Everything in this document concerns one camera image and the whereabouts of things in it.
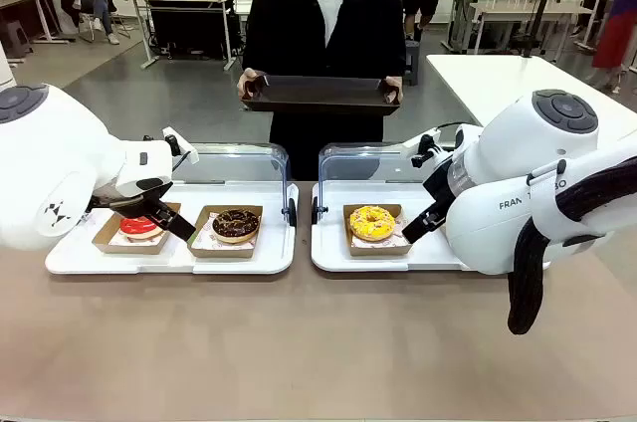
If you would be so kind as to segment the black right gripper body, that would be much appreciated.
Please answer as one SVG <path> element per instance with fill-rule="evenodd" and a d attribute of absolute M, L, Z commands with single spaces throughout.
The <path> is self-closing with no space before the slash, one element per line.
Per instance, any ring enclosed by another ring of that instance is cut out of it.
<path fill-rule="evenodd" d="M 448 208 L 466 188 L 466 168 L 463 158 L 457 161 L 448 156 L 438 164 L 423 182 L 425 190 L 434 199 L 437 208 Z"/>

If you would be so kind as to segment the cardigan person's left hand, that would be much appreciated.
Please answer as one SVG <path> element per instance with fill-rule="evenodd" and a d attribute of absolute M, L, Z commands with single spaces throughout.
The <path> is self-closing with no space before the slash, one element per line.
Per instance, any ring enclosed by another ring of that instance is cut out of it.
<path fill-rule="evenodd" d="M 402 103 L 403 79 L 401 77 L 386 77 L 382 80 L 378 87 L 382 93 L 384 101 L 388 105 L 400 105 Z"/>

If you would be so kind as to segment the cardigan person's right hand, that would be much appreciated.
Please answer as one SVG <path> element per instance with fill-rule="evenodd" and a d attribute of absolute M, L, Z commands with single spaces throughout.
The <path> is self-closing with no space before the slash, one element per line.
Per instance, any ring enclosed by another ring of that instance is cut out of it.
<path fill-rule="evenodd" d="M 259 96 L 266 84 L 266 75 L 252 68 L 244 70 L 237 84 L 239 99 L 251 100 L 254 96 Z"/>

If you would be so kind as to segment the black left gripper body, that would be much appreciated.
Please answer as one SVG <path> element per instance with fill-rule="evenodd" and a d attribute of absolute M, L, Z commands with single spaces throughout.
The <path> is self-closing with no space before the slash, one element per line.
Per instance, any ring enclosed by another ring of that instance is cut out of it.
<path fill-rule="evenodd" d="M 87 206 L 87 213 L 94 209 L 110 209 L 126 219 L 144 217 L 153 223 L 169 223 L 174 218 L 174 211 L 161 197 L 172 185 L 171 181 L 164 182 L 160 178 L 146 178 L 135 183 L 135 188 L 140 191 L 135 196 L 93 195 Z"/>

